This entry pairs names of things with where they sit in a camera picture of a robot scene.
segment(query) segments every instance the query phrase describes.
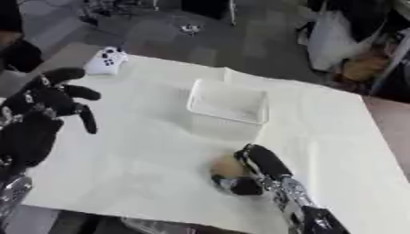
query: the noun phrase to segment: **white table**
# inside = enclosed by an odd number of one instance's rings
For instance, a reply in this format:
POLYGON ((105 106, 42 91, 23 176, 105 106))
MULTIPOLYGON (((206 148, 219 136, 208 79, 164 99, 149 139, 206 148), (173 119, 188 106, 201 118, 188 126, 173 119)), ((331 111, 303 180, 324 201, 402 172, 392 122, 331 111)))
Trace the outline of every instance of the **white table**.
POLYGON ((35 189, 26 204, 286 233, 267 201, 225 196, 207 180, 207 162, 243 143, 203 140, 184 129, 184 107, 173 100, 183 100, 197 78, 269 91, 271 121, 255 142, 276 152, 351 233, 410 231, 409 185, 360 96, 142 57, 131 57, 118 77, 78 82, 102 92, 90 103, 101 130, 88 135, 69 118, 51 156, 31 171, 35 189), (152 101, 155 95, 172 108, 152 101), (164 160, 170 156, 175 160, 164 160))

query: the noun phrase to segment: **clear plastic tray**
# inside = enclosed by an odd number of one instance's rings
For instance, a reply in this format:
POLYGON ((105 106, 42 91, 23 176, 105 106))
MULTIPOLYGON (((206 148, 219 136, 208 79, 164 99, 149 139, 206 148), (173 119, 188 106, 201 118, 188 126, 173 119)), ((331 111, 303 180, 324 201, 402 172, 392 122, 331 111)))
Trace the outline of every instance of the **clear plastic tray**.
POLYGON ((196 80, 188 110, 194 133, 252 141, 269 120, 267 93, 217 80, 196 80))

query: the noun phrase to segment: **robotic arm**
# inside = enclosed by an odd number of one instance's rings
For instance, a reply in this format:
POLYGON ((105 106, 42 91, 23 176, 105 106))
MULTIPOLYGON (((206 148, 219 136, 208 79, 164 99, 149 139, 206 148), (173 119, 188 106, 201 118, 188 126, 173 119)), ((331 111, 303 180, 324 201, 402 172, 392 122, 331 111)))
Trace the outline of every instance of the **robotic arm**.
POLYGON ((32 188, 25 175, 49 155, 57 133, 64 125, 61 117, 79 115, 88 133, 97 133, 92 111, 74 98, 92 101, 100 93, 68 85, 84 76, 83 69, 55 69, 35 77, 21 91, 0 105, 0 225, 32 188))
POLYGON ((212 180, 225 191, 270 195, 282 211, 289 234, 349 234, 327 209, 314 204, 280 159, 260 145, 246 145, 231 159, 214 164, 211 172, 212 180))

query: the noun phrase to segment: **wire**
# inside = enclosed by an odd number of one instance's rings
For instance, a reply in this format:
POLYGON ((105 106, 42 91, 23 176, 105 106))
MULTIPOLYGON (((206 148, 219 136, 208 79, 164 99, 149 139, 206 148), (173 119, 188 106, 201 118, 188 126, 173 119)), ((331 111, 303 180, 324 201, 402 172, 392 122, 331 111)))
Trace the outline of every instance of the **wire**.
MULTIPOLYGON (((27 4, 27 3, 30 3, 30 2, 40 2, 40 3, 44 3, 44 4, 46 4, 46 5, 49 5, 49 6, 51 6, 51 7, 55 7, 55 8, 65 8, 65 9, 69 9, 76 17, 80 17, 80 16, 77 14, 76 10, 74 9, 73 5, 70 5, 70 4, 68 4, 68 5, 55 5, 55 4, 52 4, 51 2, 49 2, 49 1, 47 1, 47 0, 22 0, 22 1, 20 1, 20 2, 17 2, 17 4, 20 5, 20 6, 22 6, 22 5, 27 4)), ((125 38, 124 38, 123 36, 120 36, 120 35, 115 34, 115 33, 113 33, 113 32, 109 32, 109 31, 102 30, 102 29, 98 28, 97 26, 92 27, 92 31, 104 33, 104 34, 106 34, 106 35, 119 38, 119 39, 121 40, 121 43, 120 43, 119 46, 122 46, 122 45, 124 44, 124 42, 125 42, 125 38)))

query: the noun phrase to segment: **gray carpet floor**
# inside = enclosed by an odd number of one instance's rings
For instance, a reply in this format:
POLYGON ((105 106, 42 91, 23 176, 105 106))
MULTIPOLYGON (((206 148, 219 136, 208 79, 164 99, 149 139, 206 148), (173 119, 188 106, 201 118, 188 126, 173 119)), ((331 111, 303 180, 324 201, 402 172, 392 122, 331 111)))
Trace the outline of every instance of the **gray carpet floor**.
MULTIPOLYGON (((178 0, 160 0, 159 12, 101 17, 100 25, 92 27, 78 20, 80 2, 35 0, 21 5, 27 39, 44 51, 45 59, 71 42, 83 42, 268 78, 325 82, 309 69, 306 51, 296 41, 295 28, 310 17, 298 0, 237 0, 235 27, 228 20, 183 13, 178 0), (187 23, 200 25, 202 30, 196 36, 180 32, 179 27, 187 23)), ((50 233, 76 233, 85 219, 84 214, 62 212, 50 233)), ((96 233, 132 232, 117 220, 107 219, 96 233)))

